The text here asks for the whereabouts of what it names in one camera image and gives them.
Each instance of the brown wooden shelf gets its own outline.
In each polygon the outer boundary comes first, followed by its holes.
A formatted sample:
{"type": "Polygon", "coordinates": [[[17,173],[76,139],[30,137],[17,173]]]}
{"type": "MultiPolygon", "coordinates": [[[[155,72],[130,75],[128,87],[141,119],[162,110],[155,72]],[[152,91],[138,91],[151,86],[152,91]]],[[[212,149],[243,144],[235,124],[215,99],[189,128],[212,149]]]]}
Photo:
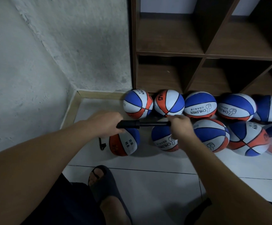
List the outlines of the brown wooden shelf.
{"type": "Polygon", "coordinates": [[[213,96],[231,92],[225,73],[221,68],[202,67],[197,70],[189,91],[206,91],[213,96]]]}
{"type": "Polygon", "coordinates": [[[272,60],[272,47],[255,24],[228,22],[218,32],[209,54],[272,60]]]}
{"type": "Polygon", "coordinates": [[[177,68],[172,65],[139,64],[137,88],[152,93],[162,89],[183,93],[177,68]]]}
{"type": "Polygon", "coordinates": [[[272,76],[270,73],[266,73],[263,76],[260,76],[242,93],[247,95],[272,95],[272,76]]]}
{"type": "Polygon", "coordinates": [[[203,55],[204,52],[189,17],[179,14],[142,17],[139,22],[137,51],[139,55],[203,55]]]}

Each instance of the slipper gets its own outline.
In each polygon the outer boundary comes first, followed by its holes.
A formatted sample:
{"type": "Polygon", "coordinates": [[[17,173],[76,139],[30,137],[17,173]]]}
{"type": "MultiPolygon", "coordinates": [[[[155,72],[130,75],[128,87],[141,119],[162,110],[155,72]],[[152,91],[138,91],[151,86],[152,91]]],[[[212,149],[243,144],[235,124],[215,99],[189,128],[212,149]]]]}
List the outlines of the slipper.
{"type": "Polygon", "coordinates": [[[112,175],[112,172],[109,170],[108,167],[104,165],[99,165],[95,168],[91,172],[95,175],[95,177],[98,180],[93,185],[90,186],[90,190],[93,194],[95,201],[98,203],[98,205],[100,205],[102,200],[104,200],[108,196],[117,197],[120,200],[121,204],[123,205],[123,208],[132,224],[131,215],[125,203],[123,202],[123,199],[120,196],[120,193],[118,191],[116,181],[112,175]],[[103,171],[104,176],[102,178],[100,178],[97,174],[94,173],[95,168],[101,169],[103,171]]]}

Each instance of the floor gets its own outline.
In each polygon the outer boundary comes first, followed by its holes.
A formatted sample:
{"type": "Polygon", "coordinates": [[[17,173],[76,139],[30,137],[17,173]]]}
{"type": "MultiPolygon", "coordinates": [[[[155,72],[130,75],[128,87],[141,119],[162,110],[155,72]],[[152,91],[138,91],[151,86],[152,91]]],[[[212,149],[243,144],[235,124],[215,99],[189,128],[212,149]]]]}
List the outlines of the floor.
{"type": "MultiPolygon", "coordinates": [[[[75,122],[102,109],[118,111],[124,119],[130,119],[120,100],[83,99],[75,122]]],[[[141,143],[127,157],[117,157],[108,148],[101,151],[98,139],[93,139],[63,174],[69,181],[87,183],[93,167],[103,164],[111,168],[134,224],[183,224],[187,213],[206,197],[206,191],[187,155],[181,150],[162,152],[153,145],[150,132],[151,128],[140,129],[141,143]]],[[[228,149],[216,155],[245,183],[272,201],[272,155],[245,157],[228,149]]]]}

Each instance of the leg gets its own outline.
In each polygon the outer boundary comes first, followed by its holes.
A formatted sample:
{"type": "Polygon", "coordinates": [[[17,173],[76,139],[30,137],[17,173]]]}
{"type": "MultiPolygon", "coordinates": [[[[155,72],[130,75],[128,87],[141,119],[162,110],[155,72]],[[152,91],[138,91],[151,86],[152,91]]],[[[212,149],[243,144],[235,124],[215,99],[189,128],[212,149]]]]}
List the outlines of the leg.
{"type": "MultiPolygon", "coordinates": [[[[95,168],[94,171],[90,173],[89,186],[92,186],[103,176],[104,172],[99,168],[95,168]]],[[[106,197],[101,201],[100,209],[104,213],[107,225],[131,225],[131,221],[126,214],[123,205],[117,197],[106,197]]]]}

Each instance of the concrete wall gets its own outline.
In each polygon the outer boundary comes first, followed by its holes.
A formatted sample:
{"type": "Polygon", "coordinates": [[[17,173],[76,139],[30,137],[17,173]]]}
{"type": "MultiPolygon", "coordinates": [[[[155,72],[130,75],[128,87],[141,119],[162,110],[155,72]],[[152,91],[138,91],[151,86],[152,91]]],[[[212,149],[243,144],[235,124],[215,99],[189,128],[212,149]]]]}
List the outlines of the concrete wall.
{"type": "Polygon", "coordinates": [[[77,88],[132,88],[127,0],[12,0],[77,88]]]}
{"type": "MultiPolygon", "coordinates": [[[[141,0],[142,12],[193,13],[197,0],[141,0]]],[[[260,0],[240,0],[232,15],[250,15],[260,0]]]]}
{"type": "Polygon", "coordinates": [[[0,0],[0,151],[59,129],[72,92],[14,5],[0,0]]]}

